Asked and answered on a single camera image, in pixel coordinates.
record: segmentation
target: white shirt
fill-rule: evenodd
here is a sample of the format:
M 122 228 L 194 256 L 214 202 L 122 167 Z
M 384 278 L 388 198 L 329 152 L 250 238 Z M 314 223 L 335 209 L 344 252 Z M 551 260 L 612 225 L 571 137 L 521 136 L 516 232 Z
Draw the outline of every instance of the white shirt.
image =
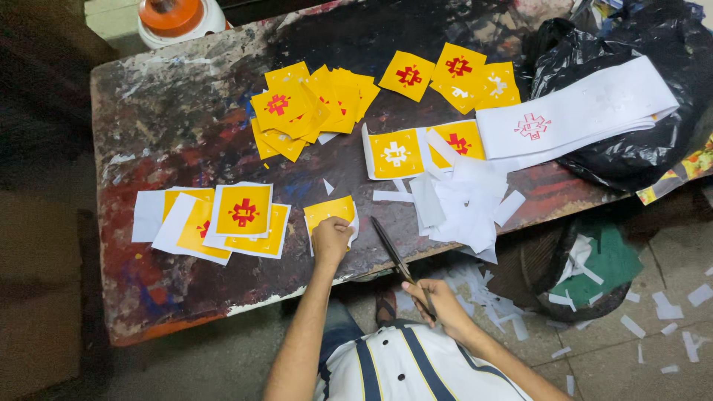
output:
M 381 328 L 342 344 L 319 372 L 314 399 L 532 400 L 500 370 L 427 325 Z

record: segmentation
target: jeans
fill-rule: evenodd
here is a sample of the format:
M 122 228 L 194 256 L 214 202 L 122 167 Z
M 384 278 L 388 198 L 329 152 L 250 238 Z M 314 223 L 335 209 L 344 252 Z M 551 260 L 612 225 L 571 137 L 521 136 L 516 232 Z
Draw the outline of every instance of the jeans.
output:
M 418 322 L 407 319 L 395 319 L 385 327 L 393 325 L 414 325 Z M 356 340 L 364 335 L 357 322 L 347 310 L 347 307 L 337 299 L 330 299 L 327 306 L 327 316 L 324 319 L 322 347 L 319 349 L 319 367 L 321 372 L 332 353 L 342 344 Z

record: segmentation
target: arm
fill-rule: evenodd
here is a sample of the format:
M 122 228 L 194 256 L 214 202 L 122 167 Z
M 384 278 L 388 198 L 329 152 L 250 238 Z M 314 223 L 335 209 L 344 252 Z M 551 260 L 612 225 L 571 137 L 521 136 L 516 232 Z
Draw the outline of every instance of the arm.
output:
M 438 313 L 437 318 L 443 325 L 443 330 L 466 347 L 474 357 L 495 365 L 535 401 L 570 400 L 565 393 L 522 363 L 515 355 L 473 323 L 445 281 L 420 280 L 417 284 L 417 286 L 409 285 L 404 282 L 401 285 L 413 298 L 418 298 L 423 303 L 426 302 L 426 298 L 422 288 L 428 288 L 431 291 L 431 300 Z M 421 305 L 416 303 L 416 306 L 421 311 L 421 316 L 431 328 L 434 328 L 434 322 L 423 311 Z
M 324 316 L 334 273 L 352 234 L 348 225 L 345 219 L 331 217 L 312 232 L 314 272 L 272 365 L 265 400 L 310 400 L 314 395 Z

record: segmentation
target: navy blue stripe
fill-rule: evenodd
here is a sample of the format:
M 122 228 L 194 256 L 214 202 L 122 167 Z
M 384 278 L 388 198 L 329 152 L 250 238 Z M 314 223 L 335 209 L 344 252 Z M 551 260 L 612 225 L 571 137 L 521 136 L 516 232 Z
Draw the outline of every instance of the navy blue stripe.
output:
M 326 363 L 319 370 L 319 376 L 324 380 L 324 399 L 326 401 L 329 398 L 329 377 L 332 376 L 332 372 L 327 369 Z
M 381 391 L 379 391 L 379 379 L 376 377 L 374 360 L 371 358 L 369 347 L 361 338 L 356 339 L 356 353 L 359 356 L 361 365 L 361 378 L 364 383 L 364 400 L 381 401 Z
M 416 364 L 419 366 L 421 373 L 424 375 L 426 384 L 429 385 L 436 399 L 455 401 L 456 399 L 453 397 L 446 385 L 441 381 L 441 378 L 438 377 L 434 367 L 431 366 L 429 358 L 426 356 L 426 351 L 424 351 L 419 339 L 416 337 L 414 329 L 403 328 L 401 329 L 401 332 L 404 334 L 406 344 L 408 344 L 409 348 L 411 348 L 411 353 L 414 354 Z
M 515 392 L 518 393 L 518 395 L 520 396 L 520 398 L 522 398 L 523 400 L 525 399 L 525 398 L 522 396 L 522 394 L 520 394 L 520 392 L 518 391 L 518 389 L 516 389 L 515 386 L 513 386 L 513 383 L 510 382 L 510 380 L 508 379 L 508 377 L 505 376 L 500 370 L 497 370 L 497 369 L 495 369 L 494 367 L 488 366 L 488 365 L 483 365 L 483 366 L 481 366 L 481 367 L 477 367 L 476 364 L 473 363 L 473 360 L 471 359 L 471 357 L 466 353 L 466 351 L 465 351 L 460 345 L 458 346 L 458 350 L 461 351 L 461 354 L 463 354 L 463 357 L 464 357 L 464 358 L 466 359 L 466 361 L 468 362 L 468 365 L 470 365 L 470 366 L 473 368 L 473 370 L 477 370 L 478 372 L 492 373 L 493 375 L 500 377 L 501 379 L 505 380 L 505 381 L 510 385 L 510 387 L 512 387 L 513 390 L 515 390 Z

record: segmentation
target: wooden table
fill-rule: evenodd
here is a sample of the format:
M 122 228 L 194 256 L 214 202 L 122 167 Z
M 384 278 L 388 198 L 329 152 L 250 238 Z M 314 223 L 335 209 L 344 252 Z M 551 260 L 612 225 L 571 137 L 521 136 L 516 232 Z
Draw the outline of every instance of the wooden table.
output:
M 488 62 L 518 60 L 519 38 L 567 6 L 335 1 L 95 68 L 98 220 L 111 342 L 133 344 L 301 294 L 312 273 L 302 209 L 328 199 L 352 195 L 360 217 L 359 238 L 337 282 L 392 266 L 370 215 L 407 261 L 457 247 L 419 237 L 413 205 L 371 201 L 373 190 L 395 187 L 367 178 L 359 129 L 363 122 L 377 133 L 431 126 L 472 113 L 462 116 L 431 89 L 420 103 L 382 90 L 352 135 L 307 147 L 296 163 L 269 158 L 268 170 L 257 155 L 248 100 L 266 87 L 264 72 L 301 60 L 311 70 L 327 64 L 377 81 L 396 50 L 435 61 L 445 41 L 485 53 Z M 524 85 L 520 91 L 527 98 Z M 323 178 L 336 188 L 329 197 Z M 274 183 L 274 202 L 293 206 L 281 260 L 234 253 L 223 267 L 131 243 L 137 191 L 238 181 Z M 501 233 L 619 198 L 556 163 L 511 173 L 508 182 L 527 202 Z

